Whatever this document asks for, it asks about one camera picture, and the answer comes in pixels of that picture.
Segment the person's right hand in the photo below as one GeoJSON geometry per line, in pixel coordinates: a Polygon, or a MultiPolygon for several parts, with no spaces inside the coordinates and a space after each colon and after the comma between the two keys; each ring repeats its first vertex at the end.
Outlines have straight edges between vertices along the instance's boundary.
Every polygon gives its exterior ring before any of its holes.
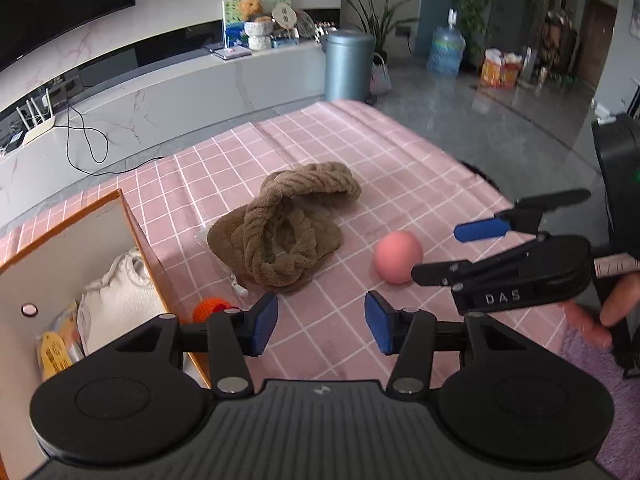
{"type": "Polygon", "coordinates": [[[605,300],[597,320],[575,299],[562,302],[568,325],[582,335],[594,348],[608,350],[612,346],[610,328],[639,304],[640,278],[638,273],[624,275],[605,300]]]}

